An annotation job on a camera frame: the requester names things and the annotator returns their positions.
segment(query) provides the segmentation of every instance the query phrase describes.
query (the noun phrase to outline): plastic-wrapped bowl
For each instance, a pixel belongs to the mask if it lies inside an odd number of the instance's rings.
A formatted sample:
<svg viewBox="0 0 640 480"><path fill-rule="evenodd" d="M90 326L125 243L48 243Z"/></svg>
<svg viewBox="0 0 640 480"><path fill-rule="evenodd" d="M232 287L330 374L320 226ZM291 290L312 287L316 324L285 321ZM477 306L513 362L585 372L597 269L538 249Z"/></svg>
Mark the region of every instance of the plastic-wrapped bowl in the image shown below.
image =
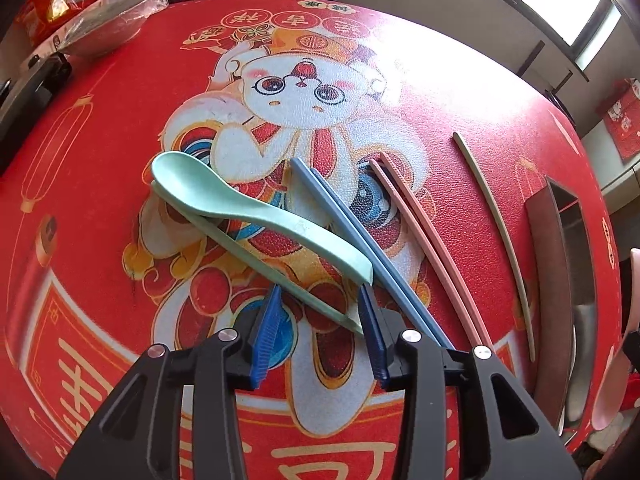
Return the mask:
<svg viewBox="0 0 640 480"><path fill-rule="evenodd" d="M102 56L135 37L146 19L167 5L167 0L113 0L82 16L58 50L72 56Z"/></svg>

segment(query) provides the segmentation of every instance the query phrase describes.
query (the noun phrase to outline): metal bolt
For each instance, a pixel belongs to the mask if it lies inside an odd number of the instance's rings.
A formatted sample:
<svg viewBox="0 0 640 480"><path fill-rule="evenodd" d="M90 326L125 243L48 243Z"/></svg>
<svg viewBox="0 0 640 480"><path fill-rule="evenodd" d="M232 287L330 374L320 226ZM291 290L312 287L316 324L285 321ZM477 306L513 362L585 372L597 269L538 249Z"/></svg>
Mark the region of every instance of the metal bolt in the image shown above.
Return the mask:
<svg viewBox="0 0 640 480"><path fill-rule="evenodd" d="M146 354L155 359L156 357L162 357L166 349L164 345L153 345L149 347L149 350L146 351Z"/></svg>
<svg viewBox="0 0 640 480"><path fill-rule="evenodd" d="M478 359L488 359L491 357L491 350L486 346L480 345L474 348L474 354L476 354Z"/></svg>
<svg viewBox="0 0 640 480"><path fill-rule="evenodd" d="M422 334L417 330L405 330L402 332L402 339L407 341L408 343L417 343L422 339Z"/></svg>
<svg viewBox="0 0 640 480"><path fill-rule="evenodd" d="M236 337L238 337L238 332L233 328L223 328L218 332L218 339L220 339L220 341L233 341Z"/></svg>

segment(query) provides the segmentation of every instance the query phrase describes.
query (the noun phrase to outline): blue chopstick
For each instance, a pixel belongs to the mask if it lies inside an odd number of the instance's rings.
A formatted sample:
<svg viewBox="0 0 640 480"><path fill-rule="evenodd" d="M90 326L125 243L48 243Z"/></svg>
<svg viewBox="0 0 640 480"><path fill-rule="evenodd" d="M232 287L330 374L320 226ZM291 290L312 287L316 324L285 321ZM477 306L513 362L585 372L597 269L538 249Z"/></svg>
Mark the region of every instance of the blue chopstick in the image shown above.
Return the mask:
<svg viewBox="0 0 640 480"><path fill-rule="evenodd" d="M375 275L414 326L441 346L452 349L451 341L418 295L322 175L315 169L310 170L299 158L292 158L290 164L308 191L342 231L342 235L371 261Z"/></svg>

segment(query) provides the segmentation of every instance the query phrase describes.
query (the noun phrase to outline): pair of pink chopsticks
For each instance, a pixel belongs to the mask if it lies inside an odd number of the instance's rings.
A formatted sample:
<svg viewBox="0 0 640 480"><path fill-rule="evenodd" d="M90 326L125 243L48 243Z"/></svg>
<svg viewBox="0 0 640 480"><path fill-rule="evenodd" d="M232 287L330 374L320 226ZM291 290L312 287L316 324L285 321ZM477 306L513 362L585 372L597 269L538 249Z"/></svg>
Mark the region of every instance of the pair of pink chopsticks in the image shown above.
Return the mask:
<svg viewBox="0 0 640 480"><path fill-rule="evenodd" d="M466 336L473 346L485 345L493 349L493 343L484 325L484 321L478 312L476 302L471 297L471 293L466 287L462 275L460 275L458 266L453 261L451 254L449 254L449 250L444 245L442 238L440 238L431 220L420 206L418 199L409 188L409 185L393 161L391 161L385 152L380 153L380 159L400 191L396 189L396 186L389 180L386 173L375 160L370 159L369 165L380 180L380 184L382 184L386 192L391 196L391 200L396 204L402 217L408 223L409 229L418 240L418 244L427 256L453 308L456 310Z"/></svg>

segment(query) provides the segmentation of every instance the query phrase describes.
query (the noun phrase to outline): table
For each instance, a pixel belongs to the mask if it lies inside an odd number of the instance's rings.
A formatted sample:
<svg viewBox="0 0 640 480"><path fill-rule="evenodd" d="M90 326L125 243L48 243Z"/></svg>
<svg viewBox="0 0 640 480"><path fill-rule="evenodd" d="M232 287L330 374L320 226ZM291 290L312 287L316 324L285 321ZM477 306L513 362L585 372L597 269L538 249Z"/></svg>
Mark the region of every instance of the table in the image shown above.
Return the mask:
<svg viewBox="0 0 640 480"><path fill-rule="evenodd" d="M258 81L295 76L300 62L332 86L323 102L300 98L295 86L277 97L275 83L258 92ZM287 160L302 157L351 203L453 344L467 350L433 269L364 169L370 155L391 153L458 264L497 354L531 389L536 370L508 258L453 131L465 136L494 192L536 323L524 201L545 175L580 199L599 314L587 415L568 444L574 450L589 433L593 397L620 339L618 258L578 137L533 88L455 40L319 0L169 6L74 78L26 141L0 188L0 254L10 256L0 261L0 298L10 313L0 309L8 349L0 355L0 410L24 449L54 473L140 352L152 342L187 348L264 295L260 276L150 193L149 163L164 150L191 153L242 192L326 224L290 178ZM336 308L355 308L353 285L313 253L259 226L227 229ZM402 392L377 388L362 340L286 300L271 366L259 391L238 395L250 476L390 477ZM449 397L447 476L456 478ZM185 479L190 413L187 391Z"/></svg>

